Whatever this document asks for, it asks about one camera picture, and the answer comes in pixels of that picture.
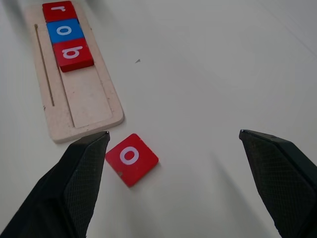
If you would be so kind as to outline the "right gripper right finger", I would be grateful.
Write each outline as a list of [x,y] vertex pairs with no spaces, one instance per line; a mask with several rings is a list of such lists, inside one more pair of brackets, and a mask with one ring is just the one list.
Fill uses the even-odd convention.
[[242,129],[239,133],[257,191],[283,238],[317,236],[317,167],[292,142]]

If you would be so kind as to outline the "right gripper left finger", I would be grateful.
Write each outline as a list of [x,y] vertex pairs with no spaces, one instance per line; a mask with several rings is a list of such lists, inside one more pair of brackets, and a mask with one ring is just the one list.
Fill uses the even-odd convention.
[[99,194],[107,131],[71,143],[36,183],[2,238],[84,238]]

